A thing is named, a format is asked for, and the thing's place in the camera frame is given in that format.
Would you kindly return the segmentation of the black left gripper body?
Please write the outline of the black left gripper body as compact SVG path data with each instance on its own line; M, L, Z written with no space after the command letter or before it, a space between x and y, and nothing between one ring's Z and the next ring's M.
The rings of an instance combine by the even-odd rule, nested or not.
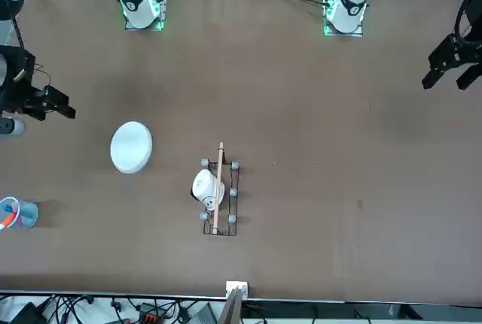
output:
M461 43L453 33L447 35L429 55L430 70L435 72L446 72L469 63L481 63L481 46Z

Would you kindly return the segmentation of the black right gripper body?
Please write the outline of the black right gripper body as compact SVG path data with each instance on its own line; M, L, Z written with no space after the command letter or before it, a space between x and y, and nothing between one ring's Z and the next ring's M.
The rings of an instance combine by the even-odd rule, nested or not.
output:
M43 90L32 85L35 56L21 47L1 46L1 111L44 120L38 99Z

